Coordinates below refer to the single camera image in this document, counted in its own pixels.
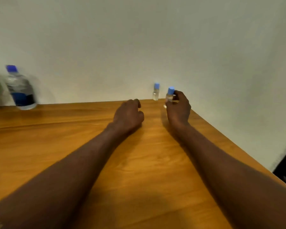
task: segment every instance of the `person's left arm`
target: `person's left arm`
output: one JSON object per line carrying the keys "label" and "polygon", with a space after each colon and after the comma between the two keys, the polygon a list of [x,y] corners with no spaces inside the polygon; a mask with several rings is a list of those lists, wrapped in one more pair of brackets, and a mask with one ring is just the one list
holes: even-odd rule
{"label": "person's left arm", "polygon": [[128,100],[98,136],[0,201],[4,228],[61,228],[89,192],[114,148],[141,126],[139,100]]}

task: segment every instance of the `forearm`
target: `forearm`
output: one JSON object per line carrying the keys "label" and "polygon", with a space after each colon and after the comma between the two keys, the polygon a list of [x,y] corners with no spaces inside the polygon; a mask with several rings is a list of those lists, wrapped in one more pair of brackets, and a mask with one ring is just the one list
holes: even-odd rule
{"label": "forearm", "polygon": [[286,188],[234,159],[191,126],[176,129],[204,178],[243,228],[286,228]]}
{"label": "forearm", "polygon": [[0,201],[7,228],[59,228],[90,190],[123,134],[114,124]]}

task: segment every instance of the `person's right arm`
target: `person's right arm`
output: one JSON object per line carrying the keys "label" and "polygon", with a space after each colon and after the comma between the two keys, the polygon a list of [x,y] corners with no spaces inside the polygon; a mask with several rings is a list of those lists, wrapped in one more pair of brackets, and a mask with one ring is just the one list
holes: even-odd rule
{"label": "person's right arm", "polygon": [[197,161],[204,178],[241,228],[286,229],[286,187],[231,157],[188,123],[191,106],[175,91],[166,103],[170,125]]}

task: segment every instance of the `person's left hand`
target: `person's left hand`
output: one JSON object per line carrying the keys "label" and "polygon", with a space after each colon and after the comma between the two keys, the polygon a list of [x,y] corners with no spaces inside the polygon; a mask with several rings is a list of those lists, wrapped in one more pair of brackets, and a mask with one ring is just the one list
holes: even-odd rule
{"label": "person's left hand", "polygon": [[144,121],[144,114],[142,111],[138,111],[138,108],[141,108],[141,103],[138,99],[122,103],[114,114],[113,123],[123,133],[138,129]]}

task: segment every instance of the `blue bottle cap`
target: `blue bottle cap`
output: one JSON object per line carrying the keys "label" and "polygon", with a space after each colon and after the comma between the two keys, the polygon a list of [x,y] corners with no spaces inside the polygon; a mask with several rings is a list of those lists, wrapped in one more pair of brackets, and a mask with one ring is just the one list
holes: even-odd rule
{"label": "blue bottle cap", "polygon": [[173,94],[174,94],[174,91],[175,91],[175,88],[174,88],[174,87],[169,87],[167,93],[168,93],[169,95],[173,95]]}
{"label": "blue bottle cap", "polygon": [[159,83],[155,83],[154,88],[155,89],[160,89],[160,84]]}
{"label": "blue bottle cap", "polygon": [[18,72],[17,67],[14,65],[6,65],[5,67],[8,72]]}

